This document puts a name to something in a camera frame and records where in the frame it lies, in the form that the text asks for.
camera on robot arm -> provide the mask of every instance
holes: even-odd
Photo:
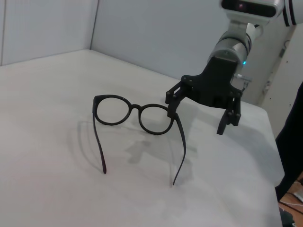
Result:
[[[220,0],[220,6],[230,20],[228,30],[210,54],[204,71],[197,76],[183,76],[166,93],[165,102],[169,105],[168,117],[174,115],[186,97],[202,105],[225,109],[217,131],[223,135],[227,125],[239,124],[241,98],[251,82],[250,78],[241,75],[241,71],[255,40],[263,33],[263,26],[282,12],[286,25],[286,19],[288,25],[290,21],[292,25],[298,21],[302,23],[303,17],[294,6],[303,9],[303,0]],[[242,90],[231,85],[233,78],[244,81]]]

dark clothing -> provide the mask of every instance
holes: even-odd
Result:
[[[285,176],[276,187],[278,201],[303,171],[303,83],[285,126],[276,139]]]

eyeglasses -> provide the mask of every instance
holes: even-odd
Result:
[[[183,165],[186,154],[185,135],[178,114],[174,113],[174,116],[172,118],[169,118],[167,116],[168,108],[163,105],[149,104],[139,106],[136,104],[131,104],[128,100],[121,96],[115,95],[96,96],[93,102],[94,132],[100,150],[104,174],[106,174],[107,168],[105,164],[103,150],[96,130],[95,118],[98,122],[104,125],[119,125],[128,119],[133,109],[137,109],[139,112],[140,126],[143,128],[143,130],[152,135],[163,135],[167,133],[171,129],[174,121],[176,120],[183,142],[184,155],[180,167],[175,176],[175,179],[173,181],[174,185],[176,182],[176,178],[180,172],[180,169]]]

eyeglass frame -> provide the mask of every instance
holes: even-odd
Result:
[[[128,113],[126,114],[126,116],[120,120],[119,122],[116,122],[116,123],[108,123],[108,122],[105,122],[103,120],[101,120],[99,117],[98,117],[98,113],[97,113],[97,109],[98,109],[98,106],[99,104],[104,100],[104,99],[107,99],[107,98],[116,98],[116,99],[119,99],[119,100],[122,100],[124,101],[127,105],[128,105]],[[95,133],[95,136],[96,136],[96,139],[97,139],[97,142],[98,142],[98,147],[99,147],[99,150],[100,150],[100,155],[101,155],[101,161],[102,161],[102,168],[103,168],[103,173],[106,174],[107,173],[107,167],[106,167],[106,164],[105,164],[105,158],[104,158],[104,153],[103,153],[103,150],[102,150],[102,147],[101,147],[101,144],[100,144],[100,140],[99,140],[99,137],[98,137],[98,133],[97,133],[97,129],[96,129],[96,121],[95,121],[95,118],[96,120],[103,124],[103,125],[107,125],[107,126],[115,126],[115,125],[119,125],[119,124],[122,124],[123,122],[125,122],[133,109],[137,109],[138,110],[138,119],[139,119],[139,124],[140,126],[142,127],[142,129],[144,131],[146,131],[147,133],[149,134],[152,134],[152,135],[164,135],[166,134],[167,132],[170,131],[174,121],[176,120],[177,122],[177,125],[179,127],[179,130],[180,130],[180,134],[181,134],[181,138],[182,138],[182,143],[183,143],[183,149],[184,149],[184,155],[183,155],[183,158],[182,158],[182,162],[180,164],[180,167],[177,171],[177,174],[175,176],[175,179],[173,181],[173,185],[175,185],[175,182],[176,182],[176,179],[177,179],[177,176],[181,170],[181,167],[184,163],[184,160],[185,160],[185,155],[186,155],[186,140],[185,140],[185,135],[184,135],[184,130],[183,130],[183,127],[182,127],[182,123],[181,123],[181,120],[180,120],[180,117],[177,113],[174,113],[174,116],[173,118],[170,117],[170,124],[168,126],[168,128],[165,130],[165,131],[162,131],[162,132],[154,132],[154,131],[151,131],[151,130],[148,130],[142,123],[142,120],[141,120],[141,115],[142,115],[142,112],[147,109],[147,108],[150,108],[150,107],[157,107],[157,108],[161,108],[161,109],[164,109],[166,112],[168,112],[168,108],[166,106],[163,106],[163,105],[160,105],[160,104],[147,104],[147,105],[144,105],[144,106],[140,106],[138,104],[131,104],[127,99],[121,97],[121,96],[117,96],[117,95],[100,95],[100,96],[95,96],[94,97],[94,101],[93,101],[93,125],[94,125],[94,133]]]

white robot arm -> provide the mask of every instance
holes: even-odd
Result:
[[[231,85],[234,77],[248,78],[241,72],[254,41],[262,35],[263,26],[284,14],[286,26],[303,23],[303,0],[220,0],[230,19],[227,32],[210,54],[207,66],[197,76],[185,75],[166,93],[168,117],[173,117],[185,98],[214,108],[225,109],[217,134],[227,125],[238,126],[241,118],[241,97],[244,90]]]

